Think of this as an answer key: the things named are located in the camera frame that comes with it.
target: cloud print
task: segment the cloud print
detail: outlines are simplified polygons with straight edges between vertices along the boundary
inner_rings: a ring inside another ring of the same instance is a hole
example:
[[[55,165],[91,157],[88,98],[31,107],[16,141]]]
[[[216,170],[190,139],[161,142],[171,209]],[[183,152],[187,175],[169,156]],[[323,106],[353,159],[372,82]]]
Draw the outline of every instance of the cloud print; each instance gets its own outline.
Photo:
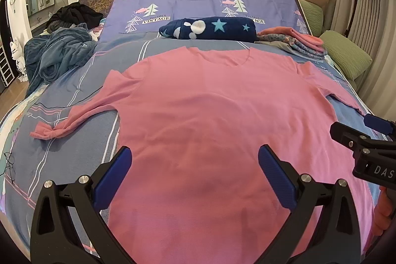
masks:
[[[140,9],[138,9],[135,13],[136,13],[136,14],[140,14],[140,13],[145,12],[146,10],[147,10],[147,8],[140,8]]]
[[[232,0],[224,0],[222,3],[227,5],[235,5],[235,3]]]

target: metal screw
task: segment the metal screw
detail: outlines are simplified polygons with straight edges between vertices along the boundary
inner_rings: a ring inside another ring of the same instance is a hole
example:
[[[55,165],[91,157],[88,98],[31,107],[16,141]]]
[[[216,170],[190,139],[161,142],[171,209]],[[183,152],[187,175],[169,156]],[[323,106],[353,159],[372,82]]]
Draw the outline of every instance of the metal screw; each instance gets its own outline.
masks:
[[[348,183],[345,179],[340,179],[340,180],[338,180],[338,185],[340,185],[342,187],[346,187],[348,185]]]
[[[88,182],[88,180],[90,179],[90,177],[88,177],[87,175],[83,175],[78,179],[78,182],[80,184],[86,184]]]
[[[51,187],[52,186],[52,180],[47,180],[45,183],[44,183],[44,187],[45,188],[49,188],[49,187]]]
[[[301,180],[302,180],[303,182],[311,182],[312,177],[311,177],[309,174],[302,174],[302,175],[301,175]]]

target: star print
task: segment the star print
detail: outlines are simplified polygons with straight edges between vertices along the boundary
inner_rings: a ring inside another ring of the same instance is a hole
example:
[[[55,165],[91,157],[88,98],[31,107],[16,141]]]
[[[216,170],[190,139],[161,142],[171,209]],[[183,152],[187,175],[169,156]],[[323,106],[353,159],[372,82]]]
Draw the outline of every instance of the star print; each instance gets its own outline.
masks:
[[[164,36],[164,37],[170,38],[171,35],[168,35],[168,34],[166,33],[166,31],[167,31],[167,30],[165,29],[165,32],[161,33],[161,35]]]
[[[219,30],[221,30],[223,33],[225,33],[225,32],[224,32],[223,26],[224,26],[225,24],[227,24],[227,23],[221,22],[221,21],[220,21],[220,18],[217,20],[217,22],[213,22],[212,24],[215,26],[215,32],[219,29]]]

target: bed sheet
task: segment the bed sheet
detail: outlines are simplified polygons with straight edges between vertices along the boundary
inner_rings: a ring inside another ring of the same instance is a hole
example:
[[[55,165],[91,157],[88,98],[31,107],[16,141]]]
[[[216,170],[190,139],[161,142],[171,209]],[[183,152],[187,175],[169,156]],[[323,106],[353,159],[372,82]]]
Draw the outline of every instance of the bed sheet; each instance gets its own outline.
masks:
[[[170,20],[211,16],[248,17],[256,30],[293,27],[308,34],[296,0],[114,0],[100,36],[109,41],[119,33],[158,31]]]
[[[82,174],[92,174],[116,152],[119,118],[116,111],[107,111],[91,117],[67,137],[50,140],[33,139],[38,119],[54,126],[65,119],[71,106],[89,100],[103,85],[110,70],[120,72],[143,58],[181,46],[198,47],[201,50],[239,50],[254,46],[259,50],[291,56],[295,61],[306,60],[288,54],[276,47],[236,41],[206,41],[166,39],[158,33],[122,34],[111,42],[101,42],[90,61],[82,68],[71,70],[51,84],[23,117],[13,147],[15,155],[15,184],[5,180],[5,212],[23,243],[28,247],[30,225],[35,201],[43,183],[52,179],[56,183],[73,182]],[[328,77],[349,89],[343,77],[327,63],[315,65]],[[372,138],[377,137],[366,128],[362,116],[354,109],[327,97],[333,105],[338,120],[356,128]],[[102,211],[105,222],[108,211]],[[84,247],[94,252],[77,217],[72,212]]]

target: white stripe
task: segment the white stripe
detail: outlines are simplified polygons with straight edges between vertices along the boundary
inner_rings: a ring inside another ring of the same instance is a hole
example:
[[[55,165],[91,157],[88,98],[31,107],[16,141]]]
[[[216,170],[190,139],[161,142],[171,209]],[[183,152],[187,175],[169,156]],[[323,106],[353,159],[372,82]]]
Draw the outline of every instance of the white stripe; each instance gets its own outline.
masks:
[[[118,134],[119,133],[120,133],[120,128],[118,128],[116,137],[114,138],[113,150],[111,151],[111,155],[110,155],[110,160],[109,161],[111,161],[111,159],[113,159],[113,157],[114,157],[114,152],[115,152],[116,147],[117,147],[117,139],[118,139]]]
[[[239,44],[241,44],[244,48],[246,48],[247,50],[249,49],[249,47],[247,47],[245,44],[243,44],[241,41],[237,41]]]
[[[95,57],[93,56],[92,62],[90,63],[90,66],[88,66],[88,69],[85,71],[85,73],[83,74],[83,76],[80,78],[80,83],[78,84],[77,90],[76,90],[76,92],[74,93],[72,99],[70,100],[69,104],[67,105],[68,107],[73,103],[74,100],[76,100],[77,94],[78,94],[78,92],[80,92],[81,83],[82,83],[82,81],[84,80],[85,76],[87,75],[88,70],[90,69],[90,67],[91,67],[92,64],[94,63],[94,60],[95,60]]]
[[[41,161],[40,161],[39,164],[37,165],[36,173],[34,174],[33,181],[32,181],[32,183],[30,184],[29,190],[27,191],[27,193],[28,193],[28,199],[30,199],[30,197],[31,197],[32,194],[33,194],[34,189],[37,187],[38,181],[40,180],[40,173],[41,173],[41,170],[43,169],[43,166],[44,166],[45,161],[46,161],[46,159],[47,159],[48,151],[49,151],[49,149],[50,149],[50,147],[51,147],[52,142],[54,142],[54,140],[55,140],[55,139],[51,139],[51,140],[50,140],[50,142],[48,143],[48,147],[47,147],[47,150],[46,150],[46,152],[45,152],[45,154],[44,154],[43,159],[41,159]],[[43,165],[42,165],[42,167],[40,168],[40,171],[39,171],[38,177],[37,177],[37,170],[38,170],[38,167],[40,167],[40,164],[41,164],[42,162],[43,162]],[[30,189],[32,188],[32,185],[33,185],[33,183],[34,183],[34,181],[35,181],[35,179],[36,179],[36,177],[38,178],[38,179],[37,179],[37,183],[34,185],[34,187],[33,187],[32,191],[31,191],[31,193],[29,193],[29,192],[30,192]]]
[[[49,124],[51,124],[52,122],[54,122],[54,121],[49,122],[49,121],[45,120],[44,118],[42,118],[41,116],[34,117],[33,115],[29,115],[29,116],[27,116],[27,117],[28,117],[28,118],[34,118],[34,119],[41,119],[41,120],[43,120],[43,121],[45,121],[46,123],[49,123]]]
[[[30,238],[30,227],[29,227],[29,221],[27,220],[27,215],[26,215],[26,224],[27,224],[27,232],[29,233],[29,238]]]
[[[140,50],[139,57],[137,58],[137,61],[138,61],[138,62],[140,61],[140,55],[142,55],[143,47],[145,47],[145,45],[147,44],[147,42],[148,42],[148,41],[146,41],[146,42],[143,44],[142,49]]]
[[[103,153],[103,157],[102,157],[102,162],[101,163],[104,163],[104,159],[105,159],[106,154],[107,154],[108,144],[110,142],[110,137],[113,134],[114,128],[116,127],[116,123],[117,123],[117,120],[118,120],[118,115],[119,114],[117,112],[116,118],[115,118],[114,123],[113,123],[113,127],[111,128],[111,131],[110,131],[110,135],[107,138],[106,148],[104,149],[104,153]]]
[[[61,113],[62,113],[62,111],[59,111],[57,120],[56,120],[56,122],[55,122],[55,126],[58,125],[59,117],[61,116]],[[44,165],[46,164],[48,152],[49,152],[49,150],[50,150],[50,147],[51,147],[51,145],[52,145],[52,142],[54,142],[54,141],[55,141],[55,138],[52,138],[52,139],[50,140],[50,142],[48,143],[48,147],[47,147],[47,150],[46,150],[46,152],[45,152],[45,154],[44,154],[43,159],[41,159],[41,161],[39,162],[39,164],[38,164],[37,167],[36,167],[36,173],[34,174],[34,178],[33,178],[32,183],[30,184],[29,190],[30,190],[30,188],[32,187],[32,185],[33,185],[33,183],[34,183],[34,180],[36,179],[37,170],[38,170],[38,168],[40,167],[41,162],[43,162],[43,164],[42,164],[42,166],[41,166],[41,168],[40,168],[40,171],[38,172],[37,182],[36,182],[36,184],[34,185],[34,187],[33,187],[33,189],[32,189],[32,192],[30,193],[30,195],[28,195],[28,199],[30,199],[30,197],[32,196],[34,190],[36,189],[36,187],[37,187],[37,185],[38,185],[38,182],[40,181],[41,170],[43,169]]]
[[[151,41],[152,41],[152,40],[150,40],[150,41],[147,43],[147,45],[146,45],[146,47],[145,47],[145,51],[143,52],[142,59],[144,58],[144,56],[145,56],[145,54],[146,54],[146,49],[147,49],[147,47],[148,47],[148,45],[150,44]]]

